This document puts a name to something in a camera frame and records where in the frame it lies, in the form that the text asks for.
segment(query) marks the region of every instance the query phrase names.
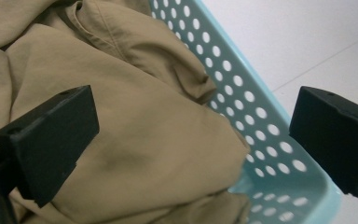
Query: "light blue laundry basket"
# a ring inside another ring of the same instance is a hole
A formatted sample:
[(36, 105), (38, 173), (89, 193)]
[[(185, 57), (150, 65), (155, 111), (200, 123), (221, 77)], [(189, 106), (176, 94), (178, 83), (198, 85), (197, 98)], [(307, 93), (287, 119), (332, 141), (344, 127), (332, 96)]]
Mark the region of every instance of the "light blue laundry basket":
[(230, 191), (252, 201), (250, 224), (329, 223), (341, 191), (288, 135), (290, 118), (198, 0), (151, 0), (162, 21), (204, 63), (218, 92), (210, 107), (230, 119), (252, 147)]

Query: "garment seam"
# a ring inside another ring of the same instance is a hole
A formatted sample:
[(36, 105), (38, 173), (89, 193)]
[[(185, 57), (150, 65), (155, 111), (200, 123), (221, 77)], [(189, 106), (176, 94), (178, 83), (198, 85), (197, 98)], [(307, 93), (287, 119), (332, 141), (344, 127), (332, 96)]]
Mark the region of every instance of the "garment seam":
[[(89, 30), (87, 30), (81, 23), (80, 21), (77, 19), (76, 13), (74, 11), (71, 11), (71, 13), (68, 15), (68, 19), (71, 21), (71, 23), (82, 33), (84, 33), (84, 35), (86, 36), (87, 39), (89, 39), (89, 41), (92, 43), (92, 45), (94, 46), (94, 48), (98, 48), (97, 45), (94, 42), (100, 42), (101, 44), (106, 46), (106, 49), (100, 49), (103, 52), (108, 53), (108, 51), (112, 51), (112, 48), (116, 48), (116, 45), (112, 46), (109, 42), (101, 39), (100, 37), (98, 37), (97, 35), (91, 33)], [(117, 50), (115, 50), (119, 56), (121, 56), (121, 53)]]
[(100, 14), (101, 20), (102, 20), (102, 22), (103, 22), (103, 25), (104, 25), (104, 27), (106, 28), (106, 30), (107, 30), (107, 32), (108, 32), (108, 34), (109, 34), (109, 36), (110, 36), (110, 39), (111, 39), (113, 45), (115, 46), (115, 48), (116, 48), (118, 54), (120, 55), (120, 57), (121, 57), (125, 62), (130, 63), (130, 60), (126, 57), (126, 55), (123, 53), (123, 51), (121, 50), (121, 48), (118, 46), (117, 41), (114, 39), (114, 36), (113, 36), (111, 30), (109, 29), (109, 26), (107, 25), (106, 20), (105, 20), (104, 17), (103, 17), (103, 13), (102, 13), (102, 11), (101, 11), (101, 9), (100, 9), (99, 4), (98, 4), (97, 1), (95, 1), (95, 0), (93, 1), (93, 3), (95, 4), (95, 6), (96, 6), (97, 9), (98, 9), (98, 12), (99, 12), (99, 14)]

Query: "beige cloth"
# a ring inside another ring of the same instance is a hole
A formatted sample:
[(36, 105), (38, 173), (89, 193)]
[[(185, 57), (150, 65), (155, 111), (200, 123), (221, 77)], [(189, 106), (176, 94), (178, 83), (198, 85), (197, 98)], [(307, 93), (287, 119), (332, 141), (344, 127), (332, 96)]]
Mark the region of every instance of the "beige cloth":
[(145, 4), (141, 14), (129, 1), (132, 9), (123, 1), (49, 9), (53, 1), (38, 1), (23, 3), (27, 14), (5, 2), (0, 7), (17, 14), (0, 8), (0, 48), (7, 48), (0, 50), (0, 128), (81, 85), (92, 87), (101, 126), (47, 206), (11, 193), (23, 223), (212, 223), (208, 213), (220, 206), (233, 212), (215, 223), (246, 214), (246, 196), (215, 193), (237, 180), (249, 147), (201, 105), (213, 83), (168, 28), (145, 15)]

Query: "floor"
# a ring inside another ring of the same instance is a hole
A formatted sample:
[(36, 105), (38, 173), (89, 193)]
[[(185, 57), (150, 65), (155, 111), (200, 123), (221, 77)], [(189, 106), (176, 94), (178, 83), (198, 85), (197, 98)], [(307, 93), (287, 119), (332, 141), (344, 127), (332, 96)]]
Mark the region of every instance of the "floor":
[[(203, 2), (289, 115), (301, 86), (358, 104), (358, 1)], [(358, 223), (358, 199), (344, 196), (332, 223)]]

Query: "basket hole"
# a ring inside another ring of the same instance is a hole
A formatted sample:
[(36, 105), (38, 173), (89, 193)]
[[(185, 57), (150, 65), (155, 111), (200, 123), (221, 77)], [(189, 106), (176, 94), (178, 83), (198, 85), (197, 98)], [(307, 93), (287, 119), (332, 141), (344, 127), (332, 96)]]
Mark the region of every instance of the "basket hole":
[(193, 41), (194, 41), (194, 35), (193, 35), (193, 33), (188, 32), (188, 33), (187, 33), (187, 38), (188, 38), (188, 40), (189, 40), (190, 42), (193, 42)]
[(209, 41), (211, 41), (211, 37), (206, 32), (202, 33), (202, 39), (205, 43), (209, 43)]
[(236, 121), (235, 122), (235, 126), (237, 127), (238, 130), (243, 131), (245, 130), (245, 127), (243, 126), (243, 124), (240, 121)]
[(246, 115), (245, 116), (245, 121), (246, 123), (250, 124), (250, 125), (254, 125), (255, 124), (255, 120), (252, 116), (250, 115)]
[(199, 19), (194, 19), (193, 20), (193, 27), (194, 29), (198, 30), (200, 28), (200, 21)]
[(231, 62), (223, 61), (223, 68), (228, 72), (231, 71)]
[(274, 168), (272, 168), (270, 166), (266, 166), (266, 170), (267, 170), (267, 173), (269, 173), (270, 175), (276, 175), (277, 174), (275, 172)]
[(257, 204), (251, 208), (251, 211), (253, 213), (258, 213), (261, 211), (261, 209), (263, 209), (263, 206), (261, 204)]
[(261, 119), (265, 119), (267, 117), (267, 112), (265, 109), (258, 107), (255, 110), (255, 113), (257, 114), (258, 117), (260, 117)]
[(227, 95), (232, 95), (234, 93), (234, 90), (232, 90), (232, 87), (230, 86), (225, 86), (225, 91)]
[(219, 57), (221, 54), (220, 48), (217, 46), (213, 46), (212, 53), (215, 57)]
[(254, 145), (255, 144), (255, 140), (253, 139), (253, 137), (246, 135), (245, 136), (246, 142), (248, 142), (249, 145)]
[(217, 94), (217, 100), (220, 102), (220, 103), (224, 103), (225, 102), (225, 96), (218, 93)]
[(185, 30), (186, 28), (186, 24), (183, 20), (179, 20), (179, 27), (182, 29), (182, 30)]
[(234, 116), (234, 110), (231, 107), (227, 107), (226, 112), (229, 116), (231, 116), (231, 117)]
[(269, 124), (267, 126), (267, 129), (273, 135), (279, 135), (280, 134), (280, 131), (279, 131), (278, 127), (273, 125), (273, 124)]
[(294, 160), (293, 165), (295, 166), (295, 168), (298, 171), (301, 171), (301, 172), (307, 171), (307, 166), (302, 161)]
[(264, 154), (263, 154), (261, 151), (259, 151), (259, 150), (257, 150), (257, 151), (255, 152), (255, 155), (257, 156), (258, 159), (260, 159), (260, 160), (262, 160), (262, 161), (266, 159), (266, 157), (264, 156)]
[(270, 217), (270, 216), (273, 216), (275, 213), (277, 212), (277, 209), (276, 208), (268, 208), (264, 211), (264, 216), (266, 217)]
[(290, 174), (290, 170), (289, 167), (287, 167), (287, 165), (283, 164), (283, 163), (278, 163), (278, 168), (282, 171), (282, 173), (284, 174)]
[(168, 21), (168, 27), (170, 28), (170, 30), (173, 29), (173, 24), (172, 24), (172, 21)]
[(176, 14), (176, 9), (175, 9), (174, 7), (171, 9), (171, 15), (172, 15), (174, 18), (176, 18), (176, 16), (177, 16), (177, 14)]
[(267, 139), (266, 135), (261, 131), (256, 131), (255, 136), (261, 141), (266, 141)]
[(161, 10), (161, 11), (159, 12), (159, 16), (160, 16), (163, 20), (165, 20), (165, 11), (164, 11), (164, 10)]
[(293, 204), (297, 207), (305, 205), (308, 202), (307, 198), (298, 198), (293, 201)]
[(237, 107), (237, 109), (243, 110), (243, 103), (241, 101), (235, 100), (234, 105), (235, 105), (235, 107)]
[(295, 217), (295, 214), (293, 214), (292, 212), (285, 212), (279, 216), (279, 220), (282, 222), (288, 222), (292, 220), (293, 217)]
[(266, 197), (264, 197), (264, 200), (271, 201), (274, 198), (275, 198), (275, 194), (268, 194), (266, 195)]
[(217, 79), (218, 81), (222, 81), (222, 80), (223, 80), (223, 75), (222, 75), (222, 73), (219, 72), (219, 71), (214, 72), (214, 77), (216, 77), (216, 79)]
[(259, 199), (259, 198), (261, 198), (263, 196), (263, 193), (262, 192), (257, 192), (254, 196), (253, 196), (253, 198), (254, 199)]
[(273, 148), (273, 147), (267, 147), (267, 153), (268, 153), (271, 157), (277, 157), (277, 156), (278, 156), (277, 150), (275, 150), (275, 148)]
[(189, 17), (189, 16), (190, 16), (190, 7), (185, 6), (185, 7), (183, 8), (183, 12), (185, 12), (185, 16), (186, 16), (186, 17)]
[(281, 149), (286, 153), (293, 153), (293, 148), (287, 142), (280, 142)]
[(277, 202), (278, 203), (287, 203), (287, 202), (289, 202), (289, 200), (290, 200), (289, 195), (283, 195), (277, 199)]
[(197, 45), (196, 49), (198, 54), (203, 54), (203, 47), (201, 45)]
[(248, 101), (248, 102), (254, 102), (255, 101), (255, 96), (253, 93), (251, 93), (250, 91), (246, 91), (245, 92), (245, 99)]
[(213, 66), (213, 61), (210, 58), (206, 58), (205, 63), (206, 63), (207, 67), (212, 67)]
[(157, 0), (155, 0), (155, 1), (153, 2), (153, 7), (154, 7), (155, 9), (158, 9), (158, 2), (157, 2)]
[(251, 162), (251, 163), (254, 163), (254, 162), (255, 162), (255, 159), (253, 158), (253, 156), (251, 156), (251, 154), (248, 154), (248, 155), (246, 156), (246, 160), (248, 160), (248, 161)]
[(243, 80), (240, 76), (235, 76), (234, 77), (234, 84), (237, 86), (242, 86), (243, 85)]
[(182, 39), (182, 36), (178, 32), (176, 32), (175, 34), (179, 39)]
[(211, 101), (211, 107), (212, 107), (213, 109), (217, 109), (217, 104), (216, 104), (215, 101)]
[(258, 168), (255, 168), (255, 173), (260, 177), (264, 177), (264, 172)]

